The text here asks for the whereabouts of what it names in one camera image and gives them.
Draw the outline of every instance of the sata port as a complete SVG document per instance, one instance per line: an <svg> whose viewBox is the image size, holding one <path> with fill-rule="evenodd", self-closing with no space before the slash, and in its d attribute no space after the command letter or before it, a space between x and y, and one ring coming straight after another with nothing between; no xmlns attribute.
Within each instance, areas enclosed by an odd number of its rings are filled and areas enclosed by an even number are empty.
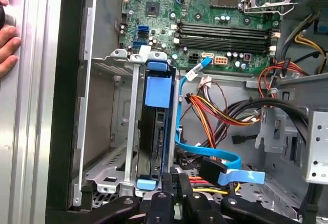
<svg viewBox="0 0 328 224"><path fill-rule="evenodd" d="M214 59L214 65L227 65L228 58L225 56L216 56Z"/></svg>
<svg viewBox="0 0 328 224"><path fill-rule="evenodd" d="M148 32L138 32L138 37L148 37Z"/></svg>
<svg viewBox="0 0 328 224"><path fill-rule="evenodd" d="M205 58L205 57L214 58L214 54L213 53L208 53L208 52L203 52L201 54L201 58Z"/></svg>

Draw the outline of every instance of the metal bracket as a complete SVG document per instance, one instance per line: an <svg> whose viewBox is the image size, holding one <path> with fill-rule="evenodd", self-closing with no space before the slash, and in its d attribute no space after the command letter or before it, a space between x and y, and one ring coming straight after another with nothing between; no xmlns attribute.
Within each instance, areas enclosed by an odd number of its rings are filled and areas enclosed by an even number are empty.
<svg viewBox="0 0 328 224"><path fill-rule="evenodd" d="M82 192L78 184L73 185L73 206L81 206Z"/></svg>
<svg viewBox="0 0 328 224"><path fill-rule="evenodd" d="M128 61L128 52L125 49L116 49L110 56L115 61Z"/></svg>
<svg viewBox="0 0 328 224"><path fill-rule="evenodd" d="M167 62L168 61L168 55L165 52L162 52L162 51L151 51L148 54L147 59Z"/></svg>
<svg viewBox="0 0 328 224"><path fill-rule="evenodd" d="M306 182L328 185L328 112L309 114L303 175Z"/></svg>
<svg viewBox="0 0 328 224"><path fill-rule="evenodd" d="M286 114L273 108L262 108L260 132L255 140L255 148L264 143L264 151L282 153L286 125Z"/></svg>
<svg viewBox="0 0 328 224"><path fill-rule="evenodd" d="M92 30L94 27L94 9L87 8L87 22L86 22L86 34L85 34L85 42L84 42L84 52L83 59L89 60L91 59L91 43L92 43Z"/></svg>
<svg viewBox="0 0 328 224"><path fill-rule="evenodd" d="M260 5L260 6L256 5L256 0L245 0L245 1L242 1L242 2L244 3L243 11L246 14L252 14L252 13L260 13L260 14L273 13L274 14L274 13L278 13L281 16L286 15L289 12L291 12L295 8L295 5L297 4L297 3L291 2L291 0L284 0L284 1L281 1L281 2L277 2L277 3L267 2L264 5ZM288 11L286 11L284 13L281 13L278 10L270 10L270 11L269 10L262 10L262 9L282 7L282 6L288 6L288 5L291 5L292 7L291 7L291 9L289 9Z"/></svg>

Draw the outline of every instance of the metal frame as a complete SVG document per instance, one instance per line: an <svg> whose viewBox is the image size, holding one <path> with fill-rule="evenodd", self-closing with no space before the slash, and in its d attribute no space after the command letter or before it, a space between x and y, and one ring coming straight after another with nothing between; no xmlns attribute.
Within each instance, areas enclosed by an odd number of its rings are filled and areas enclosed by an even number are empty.
<svg viewBox="0 0 328 224"><path fill-rule="evenodd" d="M61 0L56 62L47 211L66 211L70 206L73 134L79 46L84 0Z"/></svg>
<svg viewBox="0 0 328 224"><path fill-rule="evenodd" d="M11 0L23 44L0 91L3 223L45 218L60 4Z"/></svg>

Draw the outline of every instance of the red wire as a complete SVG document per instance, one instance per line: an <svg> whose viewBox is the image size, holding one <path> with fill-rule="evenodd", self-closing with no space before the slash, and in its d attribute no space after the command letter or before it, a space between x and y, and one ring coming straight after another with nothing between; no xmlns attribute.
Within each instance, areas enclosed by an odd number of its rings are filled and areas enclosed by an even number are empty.
<svg viewBox="0 0 328 224"><path fill-rule="evenodd" d="M261 97L264 97L264 93L262 92L262 89L261 89L261 79L262 79L263 74L264 74L265 71L266 71L266 74L264 75L264 80L263 80L263 82L264 82L265 87L269 90L271 87L268 85L268 83L266 82L265 79L267 78L267 76L268 76L268 74L269 74L269 71L270 71L271 69L282 69L282 67L281 67L280 65L282 65L282 64L279 64L279 65L276 65L276 66L270 66L270 67L267 67L267 68L263 69L262 72L260 73L260 75L259 75L259 79L258 79L258 83L257 83L257 87L258 87L258 90L259 90L259 93L260 93L260 96L261 96ZM293 71L293 72L297 72L297 73L303 74L303 73L301 73L297 68L295 68L295 67L293 67L293 66L290 66L290 67L288 67L287 69L290 70L290 71Z"/></svg>

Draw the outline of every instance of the expansion slot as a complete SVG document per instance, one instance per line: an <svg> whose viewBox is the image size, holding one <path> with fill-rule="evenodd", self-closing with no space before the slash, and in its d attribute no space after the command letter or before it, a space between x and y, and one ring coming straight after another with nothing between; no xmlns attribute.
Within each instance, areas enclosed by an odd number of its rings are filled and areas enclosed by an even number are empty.
<svg viewBox="0 0 328 224"><path fill-rule="evenodd" d="M268 53L271 43L269 30L180 23L177 33L181 47L197 49Z"/></svg>

